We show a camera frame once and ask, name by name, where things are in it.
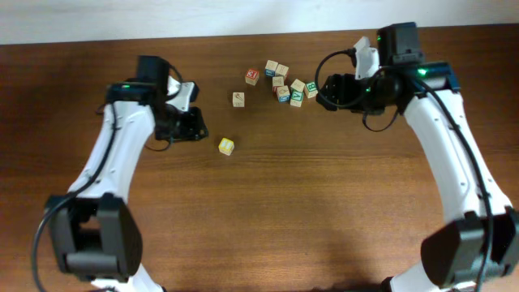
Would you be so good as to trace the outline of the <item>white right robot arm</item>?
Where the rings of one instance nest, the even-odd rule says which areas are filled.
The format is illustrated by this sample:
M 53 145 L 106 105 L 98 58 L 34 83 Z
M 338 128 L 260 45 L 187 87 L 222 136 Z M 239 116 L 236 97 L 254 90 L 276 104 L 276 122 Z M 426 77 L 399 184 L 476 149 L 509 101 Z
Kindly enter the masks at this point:
M 414 22 L 383 27 L 376 45 L 363 37 L 345 55 L 355 72 L 330 75 L 317 88 L 318 102 L 364 118 L 394 107 L 418 137 L 444 210 L 444 227 L 422 241 L 420 261 L 380 290 L 478 291 L 510 275 L 518 265 L 518 213 L 478 149 L 451 66 L 426 61 Z

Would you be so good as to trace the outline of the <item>yellow number eleven block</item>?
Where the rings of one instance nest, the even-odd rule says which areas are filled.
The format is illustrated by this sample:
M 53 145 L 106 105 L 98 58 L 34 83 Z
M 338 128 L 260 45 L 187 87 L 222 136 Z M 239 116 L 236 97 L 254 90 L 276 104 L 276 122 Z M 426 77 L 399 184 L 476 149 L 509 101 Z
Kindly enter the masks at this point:
M 234 151 L 234 141 L 223 138 L 218 145 L 220 153 L 230 156 Z

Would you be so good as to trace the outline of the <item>green B wooden block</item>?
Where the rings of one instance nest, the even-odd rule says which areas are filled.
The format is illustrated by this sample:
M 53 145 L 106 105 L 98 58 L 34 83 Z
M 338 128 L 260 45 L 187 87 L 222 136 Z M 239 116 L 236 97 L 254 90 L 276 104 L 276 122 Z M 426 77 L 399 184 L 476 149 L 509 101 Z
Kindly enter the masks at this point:
M 318 88 L 315 82 L 306 83 L 303 92 L 308 99 L 316 97 L 318 94 Z

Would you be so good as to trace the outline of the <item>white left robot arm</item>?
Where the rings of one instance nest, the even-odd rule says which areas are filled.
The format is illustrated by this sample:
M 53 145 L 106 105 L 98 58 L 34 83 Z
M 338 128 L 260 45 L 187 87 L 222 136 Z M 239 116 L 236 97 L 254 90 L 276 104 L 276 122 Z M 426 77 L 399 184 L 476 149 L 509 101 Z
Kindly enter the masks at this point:
M 142 264 L 143 239 L 127 207 L 131 180 L 148 138 L 168 145 L 208 137 L 199 93 L 158 56 L 138 58 L 136 75 L 107 88 L 103 122 L 79 177 L 64 195 L 52 195 L 35 233 L 32 275 L 43 290 L 37 249 L 49 231 L 59 270 L 97 291 L 162 291 Z

